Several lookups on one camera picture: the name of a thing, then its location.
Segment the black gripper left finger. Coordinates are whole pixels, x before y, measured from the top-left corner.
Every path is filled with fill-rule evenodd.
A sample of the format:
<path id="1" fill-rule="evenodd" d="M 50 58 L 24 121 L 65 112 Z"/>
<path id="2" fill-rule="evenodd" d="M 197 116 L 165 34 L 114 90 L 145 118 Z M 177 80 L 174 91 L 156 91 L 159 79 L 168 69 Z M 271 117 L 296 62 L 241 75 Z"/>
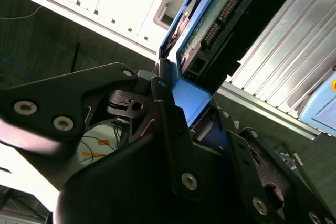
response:
<path id="1" fill-rule="evenodd" d="M 1 141 L 65 160 L 88 130 L 119 115 L 131 122 L 131 141 L 125 147 L 147 136 L 157 139 L 173 193 L 202 202 L 205 185 L 184 112 L 161 75 L 146 80 L 128 66 L 112 63 L 4 90 Z"/>

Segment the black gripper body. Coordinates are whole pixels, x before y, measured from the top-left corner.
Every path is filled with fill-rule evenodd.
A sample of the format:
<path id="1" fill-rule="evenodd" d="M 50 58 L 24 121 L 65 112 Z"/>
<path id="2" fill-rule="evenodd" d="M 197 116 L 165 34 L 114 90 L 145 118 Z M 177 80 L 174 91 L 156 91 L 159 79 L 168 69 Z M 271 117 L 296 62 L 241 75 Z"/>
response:
<path id="1" fill-rule="evenodd" d="M 162 145 L 147 136 L 75 173 L 54 223 L 253 223 L 223 154 L 194 145 L 205 190 L 200 203 L 173 193 Z"/>

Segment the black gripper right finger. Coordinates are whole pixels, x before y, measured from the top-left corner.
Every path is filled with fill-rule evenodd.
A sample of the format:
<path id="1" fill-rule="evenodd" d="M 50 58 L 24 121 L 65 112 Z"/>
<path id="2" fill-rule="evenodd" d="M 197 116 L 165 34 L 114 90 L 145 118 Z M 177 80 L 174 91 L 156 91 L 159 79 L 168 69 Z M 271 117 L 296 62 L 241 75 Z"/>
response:
<path id="1" fill-rule="evenodd" d="M 228 171 L 216 223 L 335 223 L 335 217 L 252 129 L 238 133 L 230 114 L 216 110 L 216 137 Z"/>

